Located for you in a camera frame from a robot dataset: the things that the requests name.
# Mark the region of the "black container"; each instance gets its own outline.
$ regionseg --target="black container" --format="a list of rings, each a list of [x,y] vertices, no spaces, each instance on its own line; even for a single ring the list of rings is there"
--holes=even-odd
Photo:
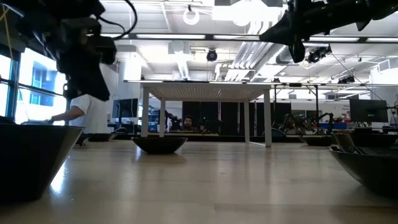
[[[309,146],[331,146],[335,140],[331,136],[325,137],[300,137],[302,142],[307,143]]]
[[[394,153],[390,148],[398,138],[391,134],[334,134],[333,137],[344,152],[374,156]]]
[[[171,154],[177,151],[187,138],[131,138],[148,154]]]
[[[82,131],[71,126],[0,124],[0,202],[41,198]]]
[[[398,139],[395,134],[349,134],[355,144],[359,147],[390,148]]]
[[[398,198],[398,157],[396,154],[370,156],[331,147],[330,153],[354,179],[373,192]]]

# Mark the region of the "table surface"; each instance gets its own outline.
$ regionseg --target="table surface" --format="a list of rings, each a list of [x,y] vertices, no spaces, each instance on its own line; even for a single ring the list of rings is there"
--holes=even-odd
[[[187,142],[155,156],[132,141],[75,147],[43,198],[0,223],[397,223],[398,202],[355,181],[324,147]]]
[[[151,136],[158,136],[159,133],[148,133]],[[187,133],[187,132],[175,132],[175,133],[164,133],[165,136],[219,136],[218,134],[200,134],[200,133]]]

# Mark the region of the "white shirt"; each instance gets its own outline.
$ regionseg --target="white shirt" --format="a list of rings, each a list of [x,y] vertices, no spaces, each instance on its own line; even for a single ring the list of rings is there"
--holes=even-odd
[[[69,121],[70,126],[85,127],[84,133],[109,133],[106,121],[106,103],[90,95],[81,95],[71,100],[85,115]]]

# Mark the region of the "computer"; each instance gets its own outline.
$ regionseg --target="computer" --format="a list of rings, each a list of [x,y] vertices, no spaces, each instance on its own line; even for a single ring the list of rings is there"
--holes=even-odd
[[[125,99],[113,101],[112,118],[136,118],[138,99]]]
[[[349,100],[349,110],[352,122],[389,122],[385,100]]]

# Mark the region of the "ceiling light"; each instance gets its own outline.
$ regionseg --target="ceiling light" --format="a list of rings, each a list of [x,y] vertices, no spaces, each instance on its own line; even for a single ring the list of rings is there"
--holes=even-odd
[[[329,44],[326,43],[316,43],[316,42],[307,42],[303,43],[304,47],[328,47]]]
[[[195,15],[193,16],[192,19],[188,19],[189,12],[195,13]],[[196,9],[191,9],[190,5],[188,5],[188,9],[186,9],[184,11],[184,13],[182,14],[182,19],[188,25],[195,25],[199,22],[199,19],[200,19],[199,12]]]
[[[138,39],[205,39],[205,35],[195,34],[137,34]]]
[[[262,82],[262,83],[258,83],[258,82],[248,82],[248,85],[273,85],[274,83],[266,83],[266,82]]]
[[[209,82],[211,84],[243,84],[243,82]]]
[[[162,83],[163,81],[158,81],[158,80],[125,80],[125,82],[133,82],[133,83]]]
[[[271,78],[285,69],[286,66],[283,65],[264,65],[259,73],[262,75],[262,78]]]
[[[359,37],[310,37],[310,41],[320,42],[357,42]]]
[[[386,38],[368,38],[367,42],[398,42],[398,38],[386,37]]]
[[[258,35],[214,35],[215,40],[260,40]]]

